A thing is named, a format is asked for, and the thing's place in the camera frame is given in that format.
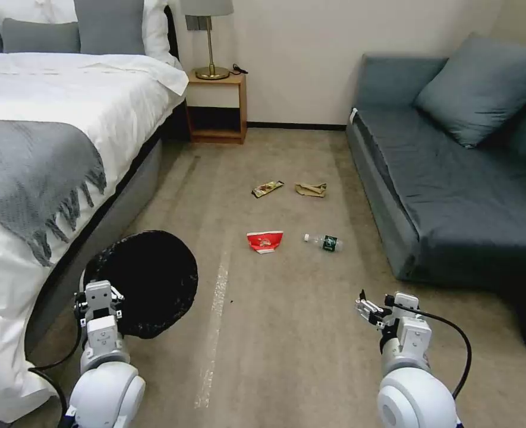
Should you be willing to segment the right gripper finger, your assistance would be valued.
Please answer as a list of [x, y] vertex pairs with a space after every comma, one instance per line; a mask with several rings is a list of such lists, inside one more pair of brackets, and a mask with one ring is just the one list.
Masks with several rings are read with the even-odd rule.
[[360, 316], [366, 320], [369, 324], [373, 325], [376, 329], [384, 329], [386, 323], [384, 318], [386, 312], [384, 309], [368, 309], [367, 307], [360, 307], [358, 309]]
[[366, 298], [366, 292], [364, 289], [361, 290], [358, 299], [355, 301], [355, 309], [359, 314], [383, 314], [384, 312], [383, 308]]

